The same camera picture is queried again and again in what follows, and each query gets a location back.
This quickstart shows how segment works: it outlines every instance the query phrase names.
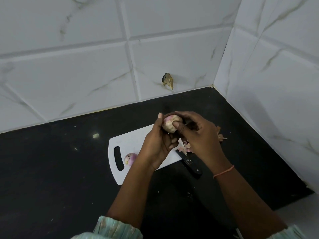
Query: white cutting board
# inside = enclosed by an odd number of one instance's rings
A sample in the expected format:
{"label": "white cutting board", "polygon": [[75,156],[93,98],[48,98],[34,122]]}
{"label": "white cutting board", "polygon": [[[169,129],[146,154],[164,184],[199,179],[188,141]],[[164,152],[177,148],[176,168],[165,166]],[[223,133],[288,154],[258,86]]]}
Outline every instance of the white cutting board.
{"label": "white cutting board", "polygon": [[[118,185],[121,185],[130,170],[130,166],[125,164],[124,158],[129,153],[138,154],[143,145],[145,136],[151,131],[152,125],[142,127],[140,129],[128,132],[117,137],[110,139],[108,143],[108,161],[110,163],[110,168],[113,174],[113,177]],[[119,171],[117,169],[115,158],[114,158],[114,148],[119,146],[121,151],[121,157],[124,164],[124,169]],[[158,169],[161,169],[167,165],[170,165],[174,162],[181,160],[178,154],[175,152],[176,148],[172,149],[166,159],[163,161],[161,166]]]}

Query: fingernail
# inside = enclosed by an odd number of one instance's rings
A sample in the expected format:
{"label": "fingernail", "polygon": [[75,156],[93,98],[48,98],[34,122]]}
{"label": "fingernail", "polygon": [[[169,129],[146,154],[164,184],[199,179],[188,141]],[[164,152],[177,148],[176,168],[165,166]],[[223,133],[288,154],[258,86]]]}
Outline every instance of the fingernail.
{"label": "fingernail", "polygon": [[178,123],[177,121],[173,121],[173,126],[174,126],[175,128],[178,128],[178,127],[179,127],[179,123]]}

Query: red onion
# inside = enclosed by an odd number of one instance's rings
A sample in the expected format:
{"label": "red onion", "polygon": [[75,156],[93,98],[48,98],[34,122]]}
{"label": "red onion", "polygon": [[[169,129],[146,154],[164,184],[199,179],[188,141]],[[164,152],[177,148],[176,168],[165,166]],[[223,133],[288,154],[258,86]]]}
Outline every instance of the red onion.
{"label": "red onion", "polygon": [[129,153],[129,154],[127,154],[127,155],[125,156],[124,162],[125,162],[127,165],[132,166],[132,164],[134,163],[134,161],[135,161],[135,159],[136,159],[137,156],[138,156],[138,155],[135,154],[135,153]]}
{"label": "red onion", "polygon": [[173,126],[173,121],[183,122],[183,119],[177,115],[170,115],[163,121],[162,128],[169,133],[174,133],[176,128]]}

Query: orange thread bracelet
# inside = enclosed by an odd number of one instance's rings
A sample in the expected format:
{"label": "orange thread bracelet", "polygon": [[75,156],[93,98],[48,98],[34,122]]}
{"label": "orange thread bracelet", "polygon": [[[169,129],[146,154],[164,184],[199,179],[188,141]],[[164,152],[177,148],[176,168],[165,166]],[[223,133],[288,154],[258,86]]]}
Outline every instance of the orange thread bracelet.
{"label": "orange thread bracelet", "polygon": [[213,178],[217,177],[218,175],[222,175],[222,174],[224,174],[224,173],[229,172],[229,171],[232,170],[234,167],[235,167],[235,165],[231,166],[229,169],[225,170],[224,172],[221,172],[221,173],[219,173],[219,174],[214,175]]}

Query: sleeve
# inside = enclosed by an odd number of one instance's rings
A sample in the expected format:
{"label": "sleeve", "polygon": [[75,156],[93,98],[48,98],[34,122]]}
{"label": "sleeve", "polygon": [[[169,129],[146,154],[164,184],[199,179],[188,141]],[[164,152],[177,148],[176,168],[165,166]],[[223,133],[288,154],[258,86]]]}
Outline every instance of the sleeve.
{"label": "sleeve", "polygon": [[100,216],[93,233],[85,232],[74,236],[72,239],[142,239],[143,235],[139,229],[114,220],[109,217]]}
{"label": "sleeve", "polygon": [[268,239],[307,239],[301,230],[296,226],[290,226],[288,229],[273,234]]}

